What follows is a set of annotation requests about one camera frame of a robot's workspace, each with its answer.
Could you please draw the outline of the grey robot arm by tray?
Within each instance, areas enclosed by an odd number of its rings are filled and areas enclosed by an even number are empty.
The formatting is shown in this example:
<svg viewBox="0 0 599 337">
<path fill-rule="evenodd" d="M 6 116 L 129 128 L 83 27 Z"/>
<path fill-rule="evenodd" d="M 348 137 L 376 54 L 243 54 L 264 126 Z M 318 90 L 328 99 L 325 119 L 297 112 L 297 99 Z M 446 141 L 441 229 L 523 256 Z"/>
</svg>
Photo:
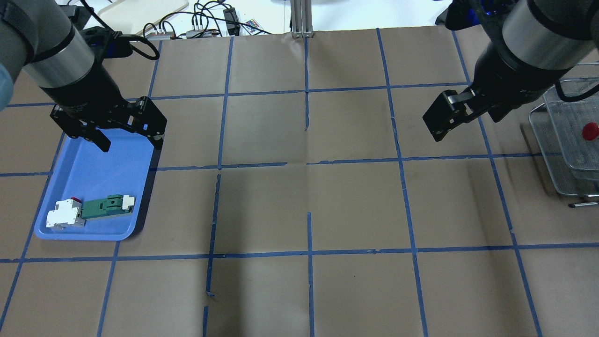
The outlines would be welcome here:
<svg viewBox="0 0 599 337">
<path fill-rule="evenodd" d="M 147 96 L 128 102 L 66 13 L 53 0 L 3 0 L 1 107 L 11 101 L 21 71 L 54 102 L 51 118 L 66 133 L 101 151 L 104 129 L 144 136 L 160 151 L 167 118 Z"/>
</svg>

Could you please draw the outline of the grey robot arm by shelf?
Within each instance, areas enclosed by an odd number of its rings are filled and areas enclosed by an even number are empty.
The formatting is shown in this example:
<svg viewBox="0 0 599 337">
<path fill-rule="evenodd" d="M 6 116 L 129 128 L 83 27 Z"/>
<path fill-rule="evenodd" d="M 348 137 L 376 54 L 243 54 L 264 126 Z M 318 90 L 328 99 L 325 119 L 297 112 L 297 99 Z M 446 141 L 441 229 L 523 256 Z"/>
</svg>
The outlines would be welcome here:
<svg viewBox="0 0 599 337">
<path fill-rule="evenodd" d="M 500 122 L 598 47 L 596 0 L 454 0 L 436 22 L 451 31 L 481 25 L 489 38 L 471 85 L 441 92 L 424 113 L 436 142 L 483 114 Z"/>
</svg>

